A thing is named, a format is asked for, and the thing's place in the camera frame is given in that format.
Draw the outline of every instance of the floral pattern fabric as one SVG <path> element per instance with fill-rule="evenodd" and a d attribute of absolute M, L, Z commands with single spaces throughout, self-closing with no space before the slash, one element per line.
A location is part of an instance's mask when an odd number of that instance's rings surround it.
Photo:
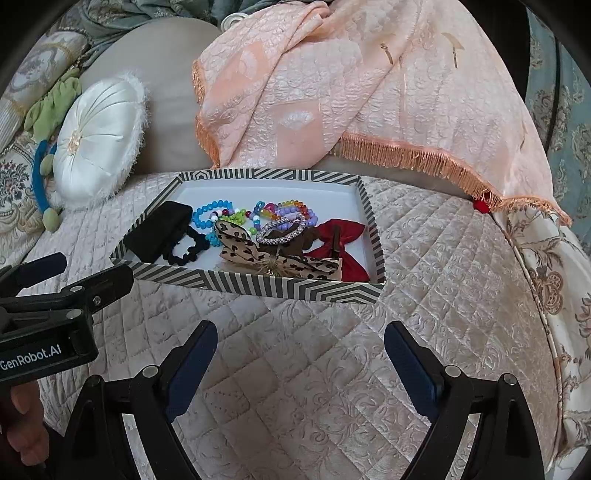
<path fill-rule="evenodd" d="M 538 129 L 554 182 L 554 198 L 591 254 L 591 86 L 569 52 L 532 13 L 526 105 Z M 556 88 L 557 66 L 560 84 Z M 554 125 L 551 125 L 555 100 Z"/>
<path fill-rule="evenodd" d="M 522 262 L 554 355 L 560 462 L 591 445 L 591 261 L 553 215 L 528 208 L 493 216 Z"/>
<path fill-rule="evenodd" d="M 43 233 L 31 181 L 37 144 L 28 132 L 18 135 L 0 155 L 0 268 L 20 262 Z M 46 195 L 52 206 L 60 204 L 53 178 Z"/>

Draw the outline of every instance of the white satin pillow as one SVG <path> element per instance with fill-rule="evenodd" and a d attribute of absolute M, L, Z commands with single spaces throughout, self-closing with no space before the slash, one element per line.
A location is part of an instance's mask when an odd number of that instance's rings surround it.
<path fill-rule="evenodd" d="M 103 202 L 125 183 L 142 143 L 145 100 L 142 83 L 125 74 L 96 82 L 74 102 L 53 160 L 66 207 Z"/>

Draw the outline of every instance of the beaded bracelet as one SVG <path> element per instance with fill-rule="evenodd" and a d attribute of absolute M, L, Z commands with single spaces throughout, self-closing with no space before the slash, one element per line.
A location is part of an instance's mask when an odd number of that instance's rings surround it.
<path fill-rule="evenodd" d="M 314 211 L 309 209 L 299 200 L 288 200 L 276 205 L 273 203 L 267 203 L 261 210 L 261 216 L 270 220 L 279 220 L 286 215 L 292 215 L 294 213 L 301 213 L 304 215 L 307 226 L 315 226 L 318 223 L 318 217 L 314 214 Z M 282 231 L 289 230 L 291 225 L 291 222 L 282 223 L 278 229 Z"/>
<path fill-rule="evenodd" d="M 207 240 L 212 247 L 221 247 L 223 245 L 222 241 L 216 237 L 213 230 L 205 236 L 205 240 Z"/>
<path fill-rule="evenodd" d="M 221 215 L 220 219 L 234 223 L 235 225 L 244 225 L 246 223 L 246 210 L 235 210 L 234 213 L 230 215 Z"/>
<path fill-rule="evenodd" d="M 206 220 L 204 222 L 199 219 L 199 217 L 201 217 L 202 214 L 210 211 L 211 214 L 209 215 L 209 220 Z M 213 224 L 221 216 L 230 215 L 234 215 L 234 207 L 232 202 L 229 202 L 228 200 L 219 200 L 218 202 L 212 202 L 208 205 L 203 205 L 201 208 L 198 208 L 195 212 L 193 212 L 193 216 L 191 217 L 191 219 L 193 220 L 193 223 L 197 226 L 197 228 L 205 230 L 206 228 L 213 227 Z"/>
<path fill-rule="evenodd" d="M 299 223 L 298 228 L 296 230 L 294 230 L 293 232 L 288 233 L 287 235 L 279 237 L 279 238 L 266 238 L 265 237 L 265 233 L 267 233 L 269 230 L 273 230 L 274 228 L 276 228 L 280 225 L 285 225 L 286 223 L 290 223 L 290 222 Z M 306 217 L 302 213 L 298 213 L 295 216 L 295 219 L 289 219 L 287 217 L 279 218 L 277 220 L 273 220 L 272 222 L 269 222 L 264 227 L 262 227 L 261 231 L 257 233 L 255 239 L 257 242 L 259 242 L 260 244 L 263 244 L 263 245 L 283 245 L 283 244 L 286 244 L 287 242 L 290 242 L 295 237 L 297 237 L 299 234 L 301 234 L 304 231 L 304 229 L 306 228 L 306 225 L 307 225 Z"/>
<path fill-rule="evenodd" d="M 248 232 L 251 235 L 256 235 L 257 232 L 261 231 L 261 217 L 259 215 L 261 214 L 261 210 L 264 207 L 265 207 L 265 202 L 257 202 L 257 204 L 252 209 L 252 211 L 249 210 L 246 213 L 246 216 L 248 218 L 250 218 L 250 220 L 252 220 L 252 223 L 254 225 L 248 229 Z"/>

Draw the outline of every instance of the gray pillow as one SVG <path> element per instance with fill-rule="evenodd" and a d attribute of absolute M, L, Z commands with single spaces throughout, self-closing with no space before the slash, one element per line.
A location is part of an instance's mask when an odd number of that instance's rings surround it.
<path fill-rule="evenodd" d="M 194 18 L 154 20 L 109 47 L 82 75 L 83 90 L 121 72 L 135 73 L 147 88 L 150 124 L 134 173 L 211 168 L 195 138 L 199 104 L 191 67 L 219 34 Z"/>

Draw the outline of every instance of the rhinestone bracelet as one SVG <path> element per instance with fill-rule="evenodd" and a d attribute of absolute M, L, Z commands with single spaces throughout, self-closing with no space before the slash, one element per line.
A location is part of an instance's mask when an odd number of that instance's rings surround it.
<path fill-rule="evenodd" d="M 267 233 L 269 230 L 273 230 L 279 225 L 283 225 L 284 223 L 289 222 L 299 223 L 298 228 L 294 230 L 292 233 L 288 233 L 286 236 L 282 236 L 279 238 L 265 238 L 265 233 Z M 255 240 L 263 245 L 283 245 L 287 242 L 290 242 L 299 234 L 301 234 L 306 228 L 306 225 L 306 217 L 301 213 L 298 213 L 294 219 L 283 217 L 277 220 L 273 220 L 272 222 L 269 222 L 264 227 L 262 227 L 261 231 L 257 233 Z"/>

